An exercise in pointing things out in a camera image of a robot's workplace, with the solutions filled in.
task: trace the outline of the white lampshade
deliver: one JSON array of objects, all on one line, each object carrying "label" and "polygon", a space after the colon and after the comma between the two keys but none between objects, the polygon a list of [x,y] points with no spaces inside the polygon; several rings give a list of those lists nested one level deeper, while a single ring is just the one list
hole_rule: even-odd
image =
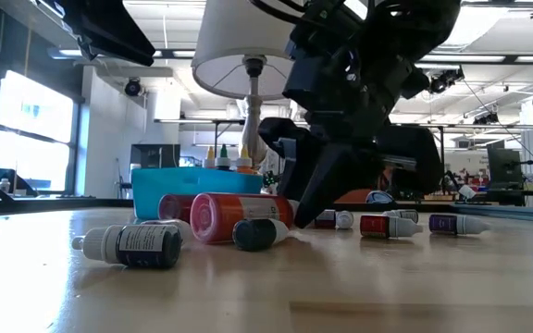
[{"label": "white lampshade", "polygon": [[[293,12],[279,1],[269,5]],[[207,0],[199,33],[192,75],[211,93],[243,99],[250,91],[249,77],[242,63],[246,55],[266,57],[258,82],[263,100],[282,98],[292,62],[285,46],[293,25],[262,12],[248,0]]]}]

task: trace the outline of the window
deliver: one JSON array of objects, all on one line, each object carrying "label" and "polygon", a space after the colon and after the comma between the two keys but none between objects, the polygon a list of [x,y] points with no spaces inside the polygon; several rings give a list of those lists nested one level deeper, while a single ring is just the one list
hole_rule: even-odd
[{"label": "window", "polygon": [[66,191],[73,101],[13,71],[1,80],[0,168],[38,191]]},{"label": "window", "polygon": [[0,125],[69,142],[72,119],[70,98],[13,71],[1,80]]},{"label": "window", "polygon": [[18,171],[35,190],[63,191],[69,148],[0,130],[0,167]]}]

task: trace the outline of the black paint bottle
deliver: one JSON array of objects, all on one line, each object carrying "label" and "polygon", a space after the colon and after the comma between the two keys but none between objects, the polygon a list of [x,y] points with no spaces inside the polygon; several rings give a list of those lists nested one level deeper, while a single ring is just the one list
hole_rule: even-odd
[{"label": "black paint bottle", "polygon": [[110,226],[93,228],[73,240],[86,258],[130,267],[174,266],[180,257],[182,237],[173,225]]}]

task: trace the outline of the table surface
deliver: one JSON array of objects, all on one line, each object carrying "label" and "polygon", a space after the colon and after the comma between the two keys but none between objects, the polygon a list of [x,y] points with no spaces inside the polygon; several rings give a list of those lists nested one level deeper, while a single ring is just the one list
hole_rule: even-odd
[{"label": "table surface", "polygon": [[262,253],[185,245],[168,271],[71,249],[130,209],[0,216],[0,332],[533,332],[533,222],[475,237],[294,230]]}]

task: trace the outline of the blue plastic bin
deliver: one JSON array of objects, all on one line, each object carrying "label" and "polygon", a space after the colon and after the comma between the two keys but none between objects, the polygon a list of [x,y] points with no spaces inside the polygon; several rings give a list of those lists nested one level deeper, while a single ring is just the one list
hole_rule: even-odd
[{"label": "blue plastic bin", "polygon": [[157,206],[166,194],[258,194],[263,183],[261,176],[202,167],[135,169],[131,181],[135,215],[142,219],[158,218]]}]

